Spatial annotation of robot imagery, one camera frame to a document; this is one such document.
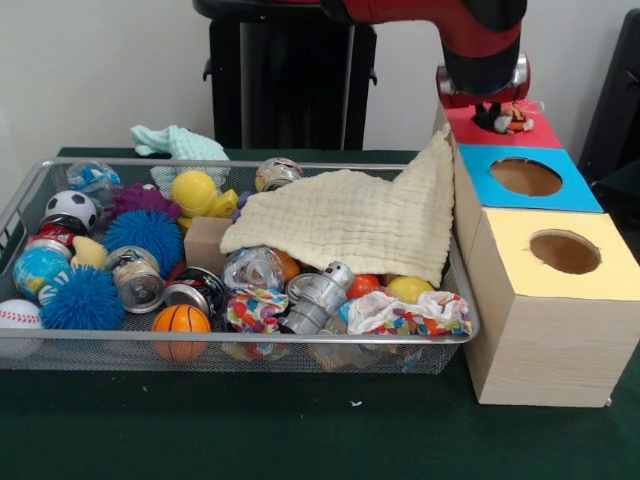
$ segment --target red ball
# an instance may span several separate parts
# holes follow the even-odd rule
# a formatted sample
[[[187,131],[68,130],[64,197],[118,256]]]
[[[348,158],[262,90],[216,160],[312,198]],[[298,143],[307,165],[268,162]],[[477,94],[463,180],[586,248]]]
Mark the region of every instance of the red ball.
[[[378,287],[380,287],[380,280],[375,275],[356,275],[351,288],[347,292],[347,298],[349,300],[360,298]]]

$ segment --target colorful polka dot cloth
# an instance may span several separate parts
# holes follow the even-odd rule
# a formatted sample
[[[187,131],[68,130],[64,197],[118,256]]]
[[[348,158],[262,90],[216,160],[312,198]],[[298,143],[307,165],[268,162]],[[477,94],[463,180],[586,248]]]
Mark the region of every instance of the colorful polka dot cloth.
[[[277,315],[289,305],[286,295],[277,290],[247,287],[237,290],[227,305],[227,322],[238,332],[277,333]]]

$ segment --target red can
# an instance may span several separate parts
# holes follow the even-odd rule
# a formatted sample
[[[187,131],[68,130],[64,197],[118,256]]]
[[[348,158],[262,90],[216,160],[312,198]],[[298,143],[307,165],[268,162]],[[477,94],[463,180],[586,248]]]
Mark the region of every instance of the red can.
[[[35,235],[30,235],[25,251],[35,248],[51,248],[62,253],[67,259],[73,254],[73,239],[76,234],[64,225],[45,223]]]

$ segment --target basketball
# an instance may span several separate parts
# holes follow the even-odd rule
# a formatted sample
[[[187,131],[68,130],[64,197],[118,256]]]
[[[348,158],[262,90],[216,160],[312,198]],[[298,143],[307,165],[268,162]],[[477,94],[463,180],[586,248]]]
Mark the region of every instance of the basketball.
[[[172,305],[161,311],[153,322],[154,332],[210,333],[207,316],[190,305]],[[187,363],[198,358],[208,342],[155,342],[158,354],[169,362]]]

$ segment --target yellow box top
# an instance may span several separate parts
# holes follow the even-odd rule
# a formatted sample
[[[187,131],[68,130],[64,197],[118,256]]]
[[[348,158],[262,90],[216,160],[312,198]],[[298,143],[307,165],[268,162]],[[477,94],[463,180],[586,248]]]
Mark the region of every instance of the yellow box top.
[[[640,301],[640,267],[609,215],[484,211],[516,294]]]

